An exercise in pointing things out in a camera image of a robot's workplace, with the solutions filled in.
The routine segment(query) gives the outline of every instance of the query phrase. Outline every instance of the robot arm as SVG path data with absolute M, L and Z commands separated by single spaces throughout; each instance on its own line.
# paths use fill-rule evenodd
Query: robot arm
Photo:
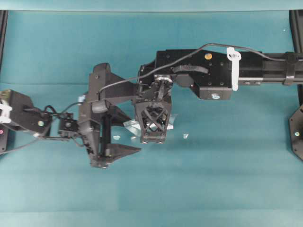
M 113 161 L 141 150 L 111 143 L 111 127 L 124 127 L 131 119 L 117 107 L 120 103 L 132 101 L 141 143 L 163 143 L 174 84 L 191 89 L 201 100 L 228 100 L 238 86 L 303 84 L 303 54 L 245 50 L 249 52 L 229 48 L 227 55 L 202 48 L 158 51 L 153 62 L 140 67 L 136 83 L 112 73 L 108 63 L 99 64 L 89 75 L 89 89 L 79 105 L 78 120 L 71 113 L 48 112 L 47 108 L 41 111 L 26 95 L 5 90 L 0 94 L 0 123 L 41 140 L 81 138 L 91 166 L 107 168 Z M 299 111 L 290 118 L 290 134 L 294 153 L 303 159 L 303 140 L 299 136 L 303 135 L 303 119 Z M 49 136 L 54 117 L 60 119 L 59 137 Z

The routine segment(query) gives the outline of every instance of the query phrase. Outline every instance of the white cable clip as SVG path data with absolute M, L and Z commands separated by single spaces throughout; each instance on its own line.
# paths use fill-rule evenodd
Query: white cable clip
M 11 119 L 9 118 L 10 111 L 12 111 L 12 107 L 9 106 L 8 102 L 5 100 L 1 100 L 2 104 L 0 104 L 0 110 L 2 110 L 0 115 L 0 123 L 10 123 Z
M 232 90 L 238 90 L 238 80 L 239 80 L 239 61 L 241 60 L 241 54 L 235 51 L 235 48 L 227 48 L 227 58 L 232 61 Z

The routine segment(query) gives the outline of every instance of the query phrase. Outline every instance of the wire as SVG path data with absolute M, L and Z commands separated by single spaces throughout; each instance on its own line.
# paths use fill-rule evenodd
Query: wire
M 82 104 L 82 103 L 81 103 L 81 102 L 72 103 L 72 104 L 70 104 L 69 106 L 67 106 L 61 113 L 58 113 L 58 115 L 55 116 L 56 118 L 55 118 L 55 119 L 52 119 L 51 122 L 49 123 L 49 125 L 43 130 L 43 132 L 41 133 L 41 136 L 44 136 L 44 135 L 47 133 L 47 131 L 50 129 L 50 127 L 51 127 L 51 125 L 53 124 L 53 122 L 54 122 L 56 119 L 58 119 L 64 112 L 66 112 L 69 108 L 73 107 L 74 105 L 78 105 L 78 104 Z M 12 150 L 7 150 L 7 151 L 4 151 L 4 152 L 0 152 L 0 155 L 18 151 L 18 150 L 20 150 L 20 149 L 23 149 L 23 148 L 25 148 L 25 147 L 27 147 L 27 146 L 29 146 L 29 145 L 32 145 L 32 144 L 36 143 L 36 142 L 39 141 L 39 140 L 41 140 L 41 139 L 40 139 L 40 138 L 36 138 L 36 139 L 32 140 L 31 142 L 28 142 L 28 143 L 26 143 L 26 144 L 24 144 L 24 145 L 21 145 L 21 146 L 19 146 L 19 147 L 16 147 L 16 148 L 14 148 L 14 149 L 12 149 Z
M 57 111 L 56 111 L 55 108 L 53 108 L 51 105 L 47 105 L 47 106 L 44 108 L 44 111 L 46 112 L 48 108 L 50 108 L 54 114 L 57 114 Z
M 139 77 L 130 77 L 130 78 L 127 78 L 127 79 L 125 79 L 125 80 L 118 81 L 118 82 L 116 82 L 116 83 L 108 84 L 108 85 L 102 87 L 102 88 L 99 90 L 99 92 L 102 92 L 104 89 L 107 89 L 107 88 L 109 88 L 109 87 L 111 87 L 111 86 L 115 86 L 115 85 L 118 85 L 118 84 L 122 84 L 122 83 L 128 82 L 128 81 L 133 80 L 133 79 L 143 79 L 143 78 L 145 78 L 145 77 L 148 77 L 149 75 L 153 74 L 153 73 L 156 72 L 156 71 L 159 71 L 159 70 L 161 70 L 161 69 L 164 69 L 164 68 L 173 66 L 173 65 L 177 64 L 178 62 L 180 62 L 180 61 L 182 61 L 182 60 L 184 60 L 184 59 L 186 59 L 186 58 L 188 58 L 188 57 L 191 57 L 192 55 L 194 55 L 194 54 L 200 52 L 201 50 L 203 50 L 205 47 L 208 47 L 208 46 L 219 46 L 219 47 L 226 47 L 226 48 L 227 48 L 227 47 L 233 47 L 233 48 L 235 48 L 235 49 L 239 49 L 239 50 L 244 50 L 244 51 L 248 51 L 248 52 L 255 53 L 255 54 L 257 54 L 257 55 L 259 55 L 259 56 L 261 56 L 261 57 L 263 57 L 263 58 L 266 58 L 266 59 L 269 59 L 269 60 L 272 60 L 272 61 L 286 61 L 286 59 L 280 59 L 280 58 L 272 58 L 272 57 L 269 57 L 269 56 L 267 56 L 266 54 L 263 54 L 263 53 L 261 53 L 261 52 L 259 52 L 259 51 L 253 50 L 253 49 L 248 48 L 248 47 L 234 46 L 234 45 L 226 45 L 226 44 L 215 44 L 215 43 L 213 43 L 213 44 L 205 44 L 205 45 L 201 46 L 200 48 L 196 49 L 195 51 L 193 51 L 193 52 L 191 52 L 191 53 L 189 53 L 189 54 L 187 54 L 187 55 L 184 55 L 183 57 L 181 57 L 181 58 L 179 58 L 179 59 L 177 59 L 177 60 L 175 60 L 175 61 L 173 61 L 173 62 L 171 62 L 171 63 L 169 63 L 169 64 L 166 64 L 166 65 L 162 65 L 162 66 L 160 66 L 160 67 L 157 67 L 157 68 L 155 68 L 154 70 L 152 70 L 152 71 L 150 71 L 150 72 L 148 72 L 148 73 L 146 73 L 146 74 L 144 74 L 144 75 L 142 75 L 142 76 L 139 76 Z

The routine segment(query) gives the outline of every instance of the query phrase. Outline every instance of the teal mat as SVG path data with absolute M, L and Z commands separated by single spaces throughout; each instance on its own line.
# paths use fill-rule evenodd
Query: teal mat
M 62 110 L 87 91 L 98 63 L 127 78 L 157 50 L 218 42 L 291 51 L 288 23 L 287 11 L 10 12 L 0 89 Z M 114 128 L 119 143 L 143 150 L 107 170 L 91 168 L 72 142 L 41 141 L 0 157 L 0 226 L 303 225 L 303 162 L 291 152 L 287 125 L 296 86 L 240 87 L 218 102 L 175 86 L 172 97 L 178 117 L 166 142 L 141 145 Z M 121 108 L 133 116 L 130 103 Z M 14 146 L 29 140 L 17 133 Z
M 1 0 L 0 9 L 99 12 L 206 12 L 302 9 L 301 0 Z

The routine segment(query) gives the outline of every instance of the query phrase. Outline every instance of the screw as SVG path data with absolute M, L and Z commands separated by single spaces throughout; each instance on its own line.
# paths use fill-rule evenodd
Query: screw
M 43 126 L 44 126 L 44 122 L 43 122 L 43 121 L 38 121 L 38 125 L 39 125 L 40 127 L 43 127 Z
M 220 99 L 220 96 L 217 93 L 212 93 L 213 99 Z
M 213 55 L 211 53 L 207 53 L 204 55 L 206 60 L 211 60 L 213 58 Z
M 70 123 L 70 122 L 67 122 L 67 123 L 65 123 L 65 126 L 66 126 L 67 128 L 69 128 L 69 127 L 71 127 L 71 123 Z

